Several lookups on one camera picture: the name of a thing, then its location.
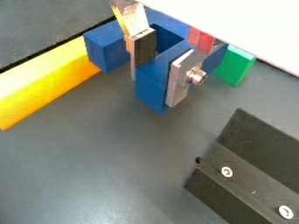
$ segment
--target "gray floor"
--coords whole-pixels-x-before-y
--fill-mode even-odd
[[[128,65],[97,74],[0,131],[0,224],[225,223],[183,188],[193,157],[237,107],[299,138],[297,103],[299,79],[259,62],[239,87],[211,76],[162,115]]]
[[[0,69],[112,14],[108,0],[0,0]]]

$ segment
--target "blue cube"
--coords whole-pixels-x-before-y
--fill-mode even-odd
[[[82,37],[88,50],[88,59],[105,74],[130,60],[124,33],[117,21],[85,32]]]

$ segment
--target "wooden block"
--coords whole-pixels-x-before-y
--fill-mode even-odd
[[[6,130],[100,70],[82,37],[0,74],[0,129]]]

